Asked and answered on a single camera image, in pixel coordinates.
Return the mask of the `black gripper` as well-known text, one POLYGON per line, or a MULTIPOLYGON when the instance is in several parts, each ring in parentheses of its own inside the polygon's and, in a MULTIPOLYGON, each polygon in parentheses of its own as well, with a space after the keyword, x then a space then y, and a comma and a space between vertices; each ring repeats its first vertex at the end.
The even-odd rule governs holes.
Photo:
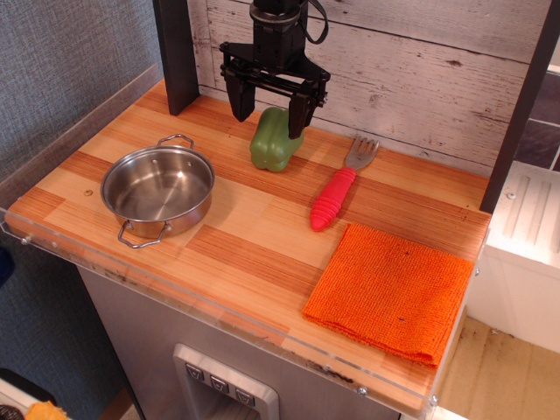
POLYGON ((326 100, 330 74, 305 55, 307 43, 326 40, 329 20, 318 1, 254 1, 249 6, 253 40, 220 44, 221 75, 234 117, 244 122, 255 110, 258 88, 290 98, 289 138, 301 136, 312 106, 326 100))

